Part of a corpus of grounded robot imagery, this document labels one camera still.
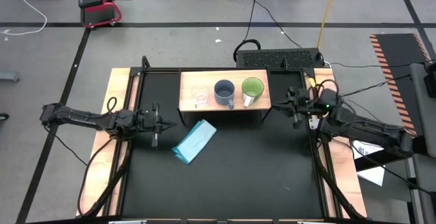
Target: black floor line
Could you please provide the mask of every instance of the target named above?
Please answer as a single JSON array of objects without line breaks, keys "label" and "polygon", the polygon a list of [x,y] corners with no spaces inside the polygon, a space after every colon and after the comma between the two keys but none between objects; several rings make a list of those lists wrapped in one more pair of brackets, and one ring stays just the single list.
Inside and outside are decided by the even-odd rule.
[{"label": "black floor line", "polygon": [[[170,28],[170,27],[248,27],[248,22],[118,22],[115,27]],[[0,22],[0,27],[41,27],[40,22]],[[320,22],[279,22],[281,27],[319,28]],[[49,22],[46,27],[83,27],[79,22]],[[277,27],[274,22],[252,22],[250,27]],[[393,23],[393,22],[327,22],[326,28],[374,28],[374,29],[417,29],[436,28],[436,23]]]},{"label": "black floor line", "polygon": [[[85,29],[82,40],[80,41],[79,47],[77,49],[76,57],[74,58],[73,64],[71,66],[71,69],[69,71],[69,75],[67,78],[67,82],[65,84],[65,88],[63,89],[62,96],[61,96],[61,103],[66,104],[69,93],[71,91],[71,88],[73,86],[74,78],[76,77],[77,70],[80,65],[80,61],[82,60],[82,55],[84,52],[84,49],[88,42],[88,37],[90,34],[90,29]],[[53,126],[50,128],[50,132],[53,134],[56,134],[57,132],[57,126]],[[40,180],[42,177],[42,173],[44,172],[44,168],[46,167],[46,163],[48,160],[48,156],[50,154],[50,151],[52,149],[53,142],[55,140],[55,137],[53,135],[48,134],[46,141],[44,143],[44,147],[42,148],[42,152],[40,155],[40,158],[38,159],[35,171],[33,173],[32,179],[29,184],[29,188],[27,189],[25,198],[22,202],[22,206],[20,209],[20,212],[18,213],[18,217],[16,220],[17,224],[23,224],[26,222],[27,216],[29,215],[30,208],[32,206],[33,199],[35,197],[38,185],[40,184]]]},{"label": "black floor line", "polygon": [[431,44],[430,39],[424,30],[424,27],[421,26],[421,21],[414,9],[414,6],[412,5],[410,0],[404,0],[404,3],[407,7],[407,10],[409,11],[412,20],[414,21],[415,24],[419,26],[417,27],[418,33],[421,37],[422,43],[424,44],[425,48],[427,49],[427,52],[429,53],[430,59],[436,59],[436,53],[435,50],[433,49],[433,45]]}]

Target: white cable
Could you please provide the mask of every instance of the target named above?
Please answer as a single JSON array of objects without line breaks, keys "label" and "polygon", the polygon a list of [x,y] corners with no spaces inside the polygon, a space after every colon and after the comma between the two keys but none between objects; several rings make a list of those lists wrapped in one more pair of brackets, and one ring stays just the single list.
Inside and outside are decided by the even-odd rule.
[{"label": "white cable", "polygon": [[19,36],[19,35],[26,35],[26,34],[30,34],[30,33],[39,33],[40,31],[42,31],[42,29],[44,29],[44,27],[47,25],[47,17],[41,13],[39,10],[37,10],[35,7],[33,7],[30,3],[27,3],[26,0],[23,0],[28,6],[30,6],[32,9],[34,9],[36,12],[40,13],[41,16],[44,17],[45,22],[42,25],[42,27],[36,31],[29,31],[29,32],[25,32],[25,33],[7,33],[6,31],[0,31],[0,33],[2,34],[6,34],[6,35],[13,35],[13,36]]},{"label": "white cable", "polygon": [[324,63],[327,63],[327,64],[328,64],[328,67],[329,67],[330,69],[332,69],[332,65],[331,65],[328,61],[324,61]]}]

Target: gray mug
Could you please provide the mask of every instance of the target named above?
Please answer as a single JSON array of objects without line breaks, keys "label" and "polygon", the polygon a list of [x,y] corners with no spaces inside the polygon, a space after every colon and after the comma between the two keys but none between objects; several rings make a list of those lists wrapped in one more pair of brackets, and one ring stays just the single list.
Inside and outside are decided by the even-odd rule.
[{"label": "gray mug", "polygon": [[214,87],[215,101],[220,105],[228,106],[229,109],[234,107],[234,84],[229,80],[220,80]]}]

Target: mug handle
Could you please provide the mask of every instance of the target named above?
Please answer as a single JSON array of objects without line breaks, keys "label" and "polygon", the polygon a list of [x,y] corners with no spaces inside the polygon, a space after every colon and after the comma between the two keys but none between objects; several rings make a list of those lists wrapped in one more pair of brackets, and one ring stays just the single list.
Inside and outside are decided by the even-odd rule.
[{"label": "mug handle", "polygon": [[233,102],[233,100],[229,100],[229,104],[228,104],[228,106],[229,106],[229,109],[230,109],[230,110],[233,110],[233,108],[234,108],[234,102]]},{"label": "mug handle", "polygon": [[248,108],[248,106],[253,103],[254,97],[247,96],[244,101],[244,108]]}]

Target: green mug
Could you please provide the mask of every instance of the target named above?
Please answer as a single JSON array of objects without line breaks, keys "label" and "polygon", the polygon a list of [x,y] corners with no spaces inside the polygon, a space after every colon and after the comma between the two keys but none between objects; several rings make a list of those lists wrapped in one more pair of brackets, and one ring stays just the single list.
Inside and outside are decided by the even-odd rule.
[{"label": "green mug", "polygon": [[247,78],[243,82],[244,108],[257,101],[264,92],[264,83],[258,78]]}]

